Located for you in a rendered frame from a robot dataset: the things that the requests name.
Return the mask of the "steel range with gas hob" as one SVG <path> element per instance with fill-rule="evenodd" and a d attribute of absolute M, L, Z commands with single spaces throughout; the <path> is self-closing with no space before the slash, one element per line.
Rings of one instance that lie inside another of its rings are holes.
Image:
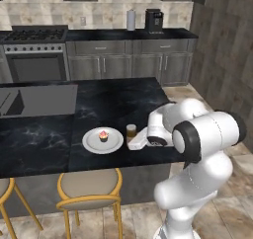
<path fill-rule="evenodd" d="M 13 26 L 3 50 L 13 83 L 68 81 L 67 25 Z"/>

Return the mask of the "grey base cabinet run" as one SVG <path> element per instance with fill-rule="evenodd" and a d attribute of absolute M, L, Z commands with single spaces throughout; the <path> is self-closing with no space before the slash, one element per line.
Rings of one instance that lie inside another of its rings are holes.
<path fill-rule="evenodd" d="M 196 39 L 68 41 L 70 78 L 155 77 L 161 86 L 187 85 L 195 45 Z"/>

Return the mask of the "grey sink basin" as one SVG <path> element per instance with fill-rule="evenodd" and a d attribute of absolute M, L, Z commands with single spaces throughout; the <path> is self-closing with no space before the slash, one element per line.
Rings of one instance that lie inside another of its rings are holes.
<path fill-rule="evenodd" d="M 0 119 L 72 115 L 77 85 L 0 88 Z"/>

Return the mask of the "white round plate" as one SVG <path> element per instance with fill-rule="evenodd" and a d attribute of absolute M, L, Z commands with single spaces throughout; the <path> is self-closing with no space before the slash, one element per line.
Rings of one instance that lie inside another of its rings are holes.
<path fill-rule="evenodd" d="M 99 133 L 105 131 L 109 134 L 108 140 L 102 142 Z M 124 143 L 123 135 L 111 127 L 96 127 L 86 132 L 82 138 L 85 149 L 95 154 L 109 154 L 117 151 Z"/>

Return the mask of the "grey kitchen island base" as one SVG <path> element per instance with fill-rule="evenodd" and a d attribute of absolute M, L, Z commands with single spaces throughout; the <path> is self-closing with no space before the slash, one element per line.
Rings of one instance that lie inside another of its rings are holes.
<path fill-rule="evenodd" d="M 168 178 L 171 165 L 155 164 L 133 167 L 121 167 L 123 186 L 121 189 L 122 204 L 133 204 L 154 201 L 155 185 Z M 0 179 L 14 176 L 28 204 L 35 214 L 57 212 L 59 201 L 56 183 L 60 171 L 49 173 L 15 173 L 11 167 L 0 164 Z"/>

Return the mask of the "yellow stool with beige seat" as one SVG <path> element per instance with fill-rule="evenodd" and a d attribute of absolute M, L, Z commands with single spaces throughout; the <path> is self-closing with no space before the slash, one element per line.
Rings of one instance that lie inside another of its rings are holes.
<path fill-rule="evenodd" d="M 57 180 L 60 201 L 56 204 L 63 211 L 66 238 L 71 239 L 69 212 L 75 212 L 76 225 L 80 225 L 79 211 L 111 206 L 118 224 L 119 239 L 123 239 L 120 190 L 123 175 L 119 168 L 62 173 Z"/>
<path fill-rule="evenodd" d="M 0 213 L 2 214 L 3 219 L 7 225 L 7 228 L 9 230 L 10 235 L 11 235 L 11 238 L 18 239 L 16 236 L 16 233 L 14 231 L 14 228 L 12 226 L 12 223 L 10 221 L 10 218 L 7 214 L 7 211 L 5 209 L 4 203 L 10 197 L 12 192 L 16 192 L 17 196 L 19 197 L 19 199 L 23 203 L 24 207 L 26 208 L 26 210 L 28 211 L 28 213 L 30 214 L 30 216 L 32 217 L 32 219 L 34 220 L 36 225 L 38 226 L 39 230 L 43 231 L 41 223 L 39 222 L 36 215 L 32 211 L 32 209 L 29 206 L 28 202 L 26 201 L 25 197 L 21 193 L 18 185 L 16 184 L 15 179 L 14 178 L 0 179 Z"/>

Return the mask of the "black coffee machine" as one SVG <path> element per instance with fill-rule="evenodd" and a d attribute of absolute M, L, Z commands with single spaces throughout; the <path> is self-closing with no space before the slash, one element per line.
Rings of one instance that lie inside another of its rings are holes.
<path fill-rule="evenodd" d="M 149 33 L 161 33 L 164 14 L 160 9 L 145 10 L 145 30 Z"/>

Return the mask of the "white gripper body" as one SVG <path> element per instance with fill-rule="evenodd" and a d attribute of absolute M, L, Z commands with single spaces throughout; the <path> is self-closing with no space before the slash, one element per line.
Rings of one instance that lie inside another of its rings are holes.
<path fill-rule="evenodd" d="M 127 147 L 129 150 L 140 150 L 147 142 L 147 128 L 145 127 L 127 144 Z"/>

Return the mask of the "white paper towel roll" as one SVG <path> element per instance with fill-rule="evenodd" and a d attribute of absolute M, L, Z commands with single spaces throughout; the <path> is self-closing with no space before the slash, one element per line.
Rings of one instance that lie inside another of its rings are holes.
<path fill-rule="evenodd" d="M 128 31 L 135 30 L 135 11 L 134 10 L 128 10 L 126 12 L 126 29 Z"/>

